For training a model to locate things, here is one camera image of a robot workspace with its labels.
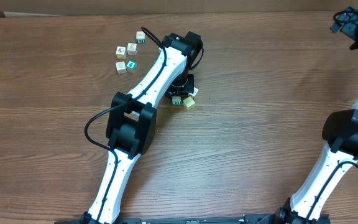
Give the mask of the white block red drawing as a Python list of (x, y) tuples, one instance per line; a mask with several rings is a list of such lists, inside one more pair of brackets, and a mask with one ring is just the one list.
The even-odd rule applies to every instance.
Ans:
[(180, 96), (173, 96), (172, 97), (172, 104), (173, 105), (181, 105), (181, 97)]

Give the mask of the white-top green-sided block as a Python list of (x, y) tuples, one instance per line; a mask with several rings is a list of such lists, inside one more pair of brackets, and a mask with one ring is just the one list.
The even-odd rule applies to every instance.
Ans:
[(190, 110), (190, 109), (194, 108), (195, 104), (196, 103), (195, 103), (193, 97), (191, 97), (191, 96), (189, 96), (183, 100), (183, 106), (185, 107), (186, 110)]

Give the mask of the red number 3 block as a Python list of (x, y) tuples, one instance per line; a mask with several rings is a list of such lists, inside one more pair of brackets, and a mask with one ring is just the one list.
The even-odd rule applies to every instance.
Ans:
[(197, 95), (199, 89), (197, 89), (196, 87), (193, 88), (193, 93), (189, 93), (189, 95), (192, 97), (192, 98), (195, 98), (195, 96)]

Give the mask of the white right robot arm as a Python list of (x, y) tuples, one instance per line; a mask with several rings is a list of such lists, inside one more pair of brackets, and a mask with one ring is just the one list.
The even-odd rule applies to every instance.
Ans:
[[(333, 15), (333, 33), (342, 32), (358, 49), (358, 9), (347, 7)], [(333, 112), (327, 118), (322, 138), (324, 146), (310, 174), (300, 189), (273, 215), (261, 223), (327, 223), (322, 208), (342, 179), (358, 162), (358, 99), (350, 110)]]

